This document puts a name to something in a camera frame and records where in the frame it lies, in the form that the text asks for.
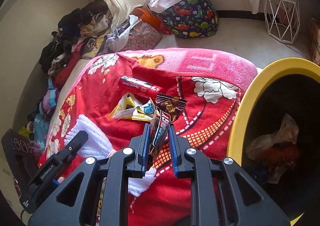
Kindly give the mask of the dinosaur print laundry basket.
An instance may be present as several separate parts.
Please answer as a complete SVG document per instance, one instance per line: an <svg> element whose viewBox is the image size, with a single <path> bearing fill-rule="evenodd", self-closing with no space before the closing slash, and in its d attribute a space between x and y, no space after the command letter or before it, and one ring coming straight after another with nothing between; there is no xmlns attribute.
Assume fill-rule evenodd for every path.
<svg viewBox="0 0 320 226"><path fill-rule="evenodd" d="M150 0L148 8L180 39L210 37L217 32L219 16L210 0Z"/></svg>

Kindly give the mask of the yellow snack bag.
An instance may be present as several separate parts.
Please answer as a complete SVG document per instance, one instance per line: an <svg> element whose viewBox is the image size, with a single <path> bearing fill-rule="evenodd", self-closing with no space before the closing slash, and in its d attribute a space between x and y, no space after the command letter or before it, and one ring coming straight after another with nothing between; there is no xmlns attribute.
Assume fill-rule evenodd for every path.
<svg viewBox="0 0 320 226"><path fill-rule="evenodd" d="M155 109L151 99L146 104L142 104L132 93L126 93L109 114L109 117L150 122L153 119Z"/></svg>

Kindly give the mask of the white foam fruit net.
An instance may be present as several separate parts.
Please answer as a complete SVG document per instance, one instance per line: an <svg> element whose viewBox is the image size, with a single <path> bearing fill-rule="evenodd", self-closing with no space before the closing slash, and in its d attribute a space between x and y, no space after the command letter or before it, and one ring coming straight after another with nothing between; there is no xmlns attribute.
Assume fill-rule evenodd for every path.
<svg viewBox="0 0 320 226"><path fill-rule="evenodd" d="M116 150L104 132L84 114L79 115L76 124L67 133L64 145L66 146L80 131L85 131L88 134L88 140L77 152L80 157L87 158L92 156L97 160L102 160L115 154ZM139 197L155 181L155 174L156 169L152 167L146 171L143 178L129 179L128 192L135 197Z"/></svg>

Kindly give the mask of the yellow rimmed black trash bin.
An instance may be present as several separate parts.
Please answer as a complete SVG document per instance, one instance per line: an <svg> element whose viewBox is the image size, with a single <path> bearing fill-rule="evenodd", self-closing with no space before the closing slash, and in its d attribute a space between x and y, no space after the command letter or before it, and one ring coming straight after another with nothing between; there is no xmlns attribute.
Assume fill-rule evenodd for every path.
<svg viewBox="0 0 320 226"><path fill-rule="evenodd" d="M280 167L256 160L284 142L297 145L298 160ZM301 58L284 58L265 67L240 102L227 154L292 225L319 225L319 67Z"/></svg>

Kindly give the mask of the pile of clothes on bed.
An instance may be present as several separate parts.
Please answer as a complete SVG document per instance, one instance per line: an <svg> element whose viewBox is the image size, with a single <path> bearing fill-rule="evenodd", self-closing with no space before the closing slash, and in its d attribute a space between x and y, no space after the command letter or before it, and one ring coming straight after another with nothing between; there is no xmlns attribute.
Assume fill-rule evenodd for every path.
<svg viewBox="0 0 320 226"><path fill-rule="evenodd" d="M39 64L61 89L80 59L90 58L112 23L112 14L104 0L94 0L62 17L52 41L43 48Z"/></svg>

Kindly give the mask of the red floral blanket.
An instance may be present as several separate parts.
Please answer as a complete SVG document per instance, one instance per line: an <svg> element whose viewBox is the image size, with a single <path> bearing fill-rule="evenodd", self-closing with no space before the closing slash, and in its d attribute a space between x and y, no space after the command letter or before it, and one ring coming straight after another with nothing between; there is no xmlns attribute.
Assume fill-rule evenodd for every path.
<svg viewBox="0 0 320 226"><path fill-rule="evenodd" d="M257 75L253 63L210 49L128 51L80 61L63 86L39 164L85 130L89 139L63 173L86 158L104 159L150 125L151 167L129 180L129 225L173 225L191 209L189 179L172 171L169 138L178 136L221 159L240 101Z"/></svg>

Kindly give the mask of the pink floral storage box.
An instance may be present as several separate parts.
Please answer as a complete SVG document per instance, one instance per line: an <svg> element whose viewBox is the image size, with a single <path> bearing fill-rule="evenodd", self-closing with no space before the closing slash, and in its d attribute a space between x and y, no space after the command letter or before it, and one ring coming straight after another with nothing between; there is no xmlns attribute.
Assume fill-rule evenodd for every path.
<svg viewBox="0 0 320 226"><path fill-rule="evenodd" d="M161 39L162 35L156 28L139 20L130 30L128 41L120 51L153 49Z"/></svg>

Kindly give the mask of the red tube package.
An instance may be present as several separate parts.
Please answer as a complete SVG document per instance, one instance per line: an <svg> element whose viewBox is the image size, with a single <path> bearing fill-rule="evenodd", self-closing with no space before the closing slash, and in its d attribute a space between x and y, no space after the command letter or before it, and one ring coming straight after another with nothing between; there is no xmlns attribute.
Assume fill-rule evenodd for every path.
<svg viewBox="0 0 320 226"><path fill-rule="evenodd" d="M151 98L152 100L155 100L156 96L163 92L163 88L159 86L130 76L122 76L119 79L118 86L134 95L147 99Z"/></svg>

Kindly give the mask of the orange bag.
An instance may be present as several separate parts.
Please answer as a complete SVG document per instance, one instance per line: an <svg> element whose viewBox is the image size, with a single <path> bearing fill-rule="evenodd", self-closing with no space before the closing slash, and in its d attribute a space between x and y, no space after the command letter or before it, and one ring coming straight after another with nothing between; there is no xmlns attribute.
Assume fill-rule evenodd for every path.
<svg viewBox="0 0 320 226"><path fill-rule="evenodd" d="M152 25L158 32L171 35L170 30L155 15L153 15L148 8L137 7L131 12L131 14Z"/></svg>

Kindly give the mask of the dark red candy wrapper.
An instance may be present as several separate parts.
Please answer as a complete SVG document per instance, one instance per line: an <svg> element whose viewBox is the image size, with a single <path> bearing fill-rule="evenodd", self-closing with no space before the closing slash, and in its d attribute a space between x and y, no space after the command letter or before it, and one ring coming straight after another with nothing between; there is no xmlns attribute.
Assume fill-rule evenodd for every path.
<svg viewBox="0 0 320 226"><path fill-rule="evenodd" d="M185 110L185 99L159 93L155 98L155 113L150 122L150 141L148 154L148 167L156 161L170 125L175 122Z"/></svg>

